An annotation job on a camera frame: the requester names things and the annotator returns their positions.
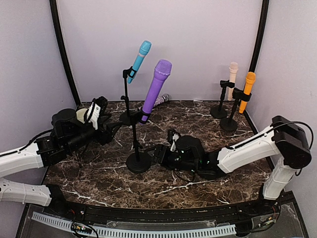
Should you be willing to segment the black stand holding purple microphone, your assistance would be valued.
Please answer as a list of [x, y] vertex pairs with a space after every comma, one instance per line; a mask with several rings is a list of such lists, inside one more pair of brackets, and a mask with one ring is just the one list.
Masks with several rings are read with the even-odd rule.
[[136, 132], [136, 124], [142, 123], [146, 124], [147, 120], [151, 114], [143, 112], [142, 109], [138, 110], [138, 112], [130, 117], [130, 122], [132, 125], [132, 132], [133, 132], [133, 149], [134, 153], [130, 154], [126, 160], [126, 166], [129, 171], [135, 174], [141, 174], [146, 172], [152, 164], [152, 160], [150, 155], [147, 152], [140, 152], [139, 148], [142, 146], [140, 145], [137, 139], [137, 132]]

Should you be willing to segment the rhinestone silver-head microphone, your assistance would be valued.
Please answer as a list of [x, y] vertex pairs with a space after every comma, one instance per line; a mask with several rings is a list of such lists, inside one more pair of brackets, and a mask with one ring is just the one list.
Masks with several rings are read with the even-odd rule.
[[154, 107], [163, 104], [165, 102], [168, 102], [170, 100], [171, 96], [169, 94], [163, 94], [159, 97], [157, 97], [155, 103], [154, 103]]

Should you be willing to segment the purple microphone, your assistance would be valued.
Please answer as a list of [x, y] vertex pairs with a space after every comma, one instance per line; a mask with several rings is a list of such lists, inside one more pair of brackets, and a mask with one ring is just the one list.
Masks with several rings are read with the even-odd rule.
[[145, 124], [149, 119], [163, 84], [171, 74], [171, 69], [172, 63], [165, 59], [159, 60], [155, 66], [153, 80], [141, 109], [142, 117], [139, 119], [140, 124]]

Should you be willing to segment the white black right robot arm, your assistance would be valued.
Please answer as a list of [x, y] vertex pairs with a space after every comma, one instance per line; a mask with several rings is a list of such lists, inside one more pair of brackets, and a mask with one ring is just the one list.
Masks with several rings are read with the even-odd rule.
[[263, 215], [296, 172], [312, 160], [311, 144], [300, 124], [299, 121], [275, 116], [271, 125], [258, 134], [213, 152], [206, 152], [200, 139], [181, 136], [172, 129], [168, 132], [170, 146], [158, 144], [147, 153], [154, 163], [167, 169], [193, 172], [207, 180], [218, 179], [262, 158], [280, 155], [263, 185], [261, 198], [253, 203], [253, 211]]

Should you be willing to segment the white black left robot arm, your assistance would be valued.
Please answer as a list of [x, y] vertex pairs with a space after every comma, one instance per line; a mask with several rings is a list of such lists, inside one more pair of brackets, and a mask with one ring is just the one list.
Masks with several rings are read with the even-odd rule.
[[6, 176], [29, 169], [58, 164], [92, 141], [110, 143], [121, 122], [107, 124], [108, 117], [97, 116], [91, 122], [81, 122], [74, 109], [64, 109], [53, 115], [51, 130], [44, 131], [21, 148], [0, 156], [0, 199], [20, 203], [50, 206], [59, 216], [66, 216], [70, 206], [57, 185], [31, 185], [13, 182]]

